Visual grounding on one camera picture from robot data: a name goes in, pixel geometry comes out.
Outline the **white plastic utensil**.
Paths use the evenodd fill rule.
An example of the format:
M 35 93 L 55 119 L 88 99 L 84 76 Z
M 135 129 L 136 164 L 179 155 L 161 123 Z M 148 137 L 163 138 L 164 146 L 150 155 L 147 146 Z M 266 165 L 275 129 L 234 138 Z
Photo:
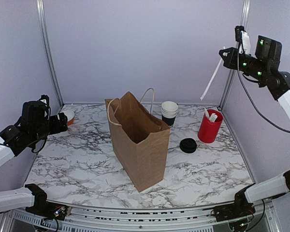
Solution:
M 216 77 L 218 75 L 218 72 L 220 70 L 222 63 L 223 63 L 223 58 L 219 57 L 219 61 L 216 65 L 216 67 L 214 68 L 213 73 L 211 74 L 209 81 L 208 81 L 202 95 L 200 96 L 201 102 L 205 102 L 207 99 L 209 99 L 213 95 L 213 92 L 215 89 L 214 84 L 215 84 Z

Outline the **brown paper bag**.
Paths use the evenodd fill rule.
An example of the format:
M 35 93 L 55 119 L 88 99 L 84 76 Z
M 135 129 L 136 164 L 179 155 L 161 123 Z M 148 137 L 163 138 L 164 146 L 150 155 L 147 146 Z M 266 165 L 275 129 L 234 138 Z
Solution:
M 135 96 L 105 100 L 113 151 L 138 192 L 163 180 L 170 127 Z

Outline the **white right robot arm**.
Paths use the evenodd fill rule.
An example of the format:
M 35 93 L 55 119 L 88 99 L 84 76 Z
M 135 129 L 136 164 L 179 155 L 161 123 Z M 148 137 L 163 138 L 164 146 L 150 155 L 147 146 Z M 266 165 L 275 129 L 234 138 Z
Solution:
M 259 87 L 265 87 L 270 95 L 285 112 L 290 122 L 290 73 L 279 70 L 282 44 L 278 41 L 258 37 L 255 55 L 251 56 L 240 47 L 219 50 L 224 67 L 245 74 L 255 79 Z M 285 129 L 260 112 L 249 94 L 246 86 L 242 86 L 256 113 L 274 128 L 290 136 L 290 129 Z M 290 193 L 290 168 L 268 180 L 254 184 L 243 190 L 244 198 L 239 198 L 230 205 L 230 213 L 241 216 L 249 207 L 248 203 L 277 198 Z

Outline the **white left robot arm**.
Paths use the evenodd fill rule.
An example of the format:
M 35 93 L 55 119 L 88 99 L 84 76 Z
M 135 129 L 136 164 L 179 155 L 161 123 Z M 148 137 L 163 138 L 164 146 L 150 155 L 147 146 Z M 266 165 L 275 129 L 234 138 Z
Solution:
M 53 217 L 56 205 L 47 201 L 47 194 L 36 184 L 24 184 L 29 173 L 17 159 L 24 150 L 38 154 L 36 145 L 46 143 L 49 135 L 67 131 L 67 117 L 51 114 L 49 97 L 23 104 L 18 121 L 0 132 L 0 213 L 17 208 L 44 217 Z

